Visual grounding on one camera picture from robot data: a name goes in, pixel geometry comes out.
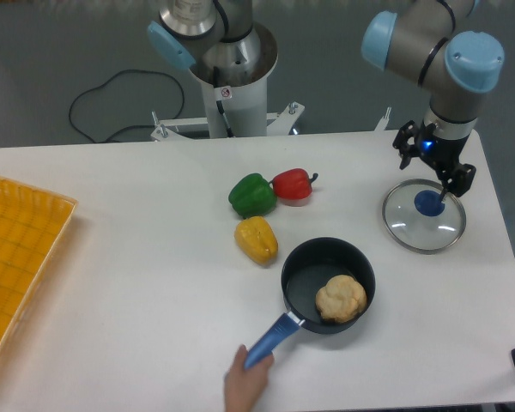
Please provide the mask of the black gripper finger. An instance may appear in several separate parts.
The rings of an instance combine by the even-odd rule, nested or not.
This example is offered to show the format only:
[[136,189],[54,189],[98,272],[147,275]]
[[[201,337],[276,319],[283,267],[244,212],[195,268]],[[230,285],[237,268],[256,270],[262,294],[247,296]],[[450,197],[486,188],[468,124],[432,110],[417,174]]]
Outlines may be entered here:
[[475,175],[476,167],[470,164],[458,164],[450,170],[437,172],[442,185],[440,200],[443,200],[448,193],[454,197],[462,197],[471,188]]
[[417,147],[414,143],[409,142],[411,139],[415,138],[416,134],[417,128],[413,120],[404,124],[396,134],[392,147],[398,151],[401,159],[399,165],[400,170],[406,168],[411,160],[417,156]]

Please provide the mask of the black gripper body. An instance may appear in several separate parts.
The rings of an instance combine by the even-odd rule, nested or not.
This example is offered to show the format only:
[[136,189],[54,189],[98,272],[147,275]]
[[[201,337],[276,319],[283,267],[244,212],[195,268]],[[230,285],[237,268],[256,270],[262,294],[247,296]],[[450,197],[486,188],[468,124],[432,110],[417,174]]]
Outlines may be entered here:
[[470,135],[470,123],[455,124],[443,120],[423,120],[414,139],[414,154],[436,173],[466,173],[459,155]]

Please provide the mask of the left robot arm, blue cap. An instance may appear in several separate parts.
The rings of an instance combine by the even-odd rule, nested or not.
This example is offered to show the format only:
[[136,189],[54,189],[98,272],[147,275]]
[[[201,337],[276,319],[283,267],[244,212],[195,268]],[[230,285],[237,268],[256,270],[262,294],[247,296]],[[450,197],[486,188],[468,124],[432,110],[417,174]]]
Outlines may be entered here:
[[168,1],[147,34],[158,54],[199,83],[212,138],[286,136],[305,110],[292,102],[269,117],[278,47],[250,1]]

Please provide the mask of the right robot arm, blue caps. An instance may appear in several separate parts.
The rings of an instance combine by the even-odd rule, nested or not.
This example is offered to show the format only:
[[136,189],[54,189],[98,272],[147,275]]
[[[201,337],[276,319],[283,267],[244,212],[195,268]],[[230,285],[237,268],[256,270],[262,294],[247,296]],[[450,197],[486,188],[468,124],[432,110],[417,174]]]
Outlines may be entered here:
[[463,196],[476,168],[459,156],[505,62],[501,43],[484,32],[458,32],[476,1],[415,1],[398,15],[378,13],[361,43],[362,57],[430,93],[420,123],[402,126],[393,147],[405,168],[418,158],[435,171],[444,194]]

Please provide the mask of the person's hand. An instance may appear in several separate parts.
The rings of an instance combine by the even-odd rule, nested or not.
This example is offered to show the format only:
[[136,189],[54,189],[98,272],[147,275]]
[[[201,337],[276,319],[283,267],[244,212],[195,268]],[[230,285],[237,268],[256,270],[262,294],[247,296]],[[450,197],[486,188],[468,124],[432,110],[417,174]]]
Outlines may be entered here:
[[246,346],[240,345],[224,378],[225,411],[252,411],[269,382],[269,372],[275,361],[274,355],[269,354],[257,365],[245,369],[247,355]]

